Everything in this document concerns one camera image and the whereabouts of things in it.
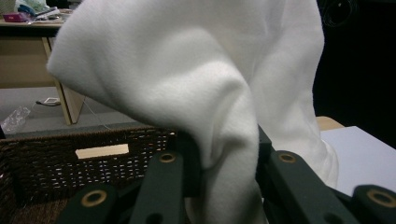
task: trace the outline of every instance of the plastic bag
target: plastic bag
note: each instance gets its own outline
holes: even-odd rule
[[[47,1],[46,0],[16,0],[14,11],[18,11],[18,7],[20,5],[25,5],[27,7],[32,8],[35,13],[44,11],[48,9]]]
[[[29,116],[30,110],[26,107],[18,107],[12,114],[10,114],[5,120],[1,122],[1,128],[5,134],[17,133],[26,122],[27,116]]]

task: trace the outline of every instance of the white surface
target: white surface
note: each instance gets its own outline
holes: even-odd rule
[[[321,132],[338,155],[337,189],[351,196],[358,185],[374,184],[396,192],[396,150],[358,127]]]

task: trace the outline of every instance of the desk leg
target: desk leg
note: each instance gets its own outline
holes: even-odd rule
[[[62,111],[67,125],[75,124],[78,121],[79,113],[84,104],[85,96],[68,89],[58,80],[54,79],[56,90],[61,101]]]

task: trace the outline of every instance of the desktop clutter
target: desktop clutter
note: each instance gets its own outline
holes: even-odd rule
[[[65,22],[73,10],[69,8],[49,7],[45,1],[17,0],[14,11],[3,14],[5,22],[32,23],[62,23]]]

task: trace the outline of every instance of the towel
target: towel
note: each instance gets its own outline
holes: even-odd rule
[[[258,128],[333,187],[312,86],[323,49],[314,0],[84,0],[56,36],[48,70],[132,119],[189,133],[200,148],[192,223],[264,223]]]

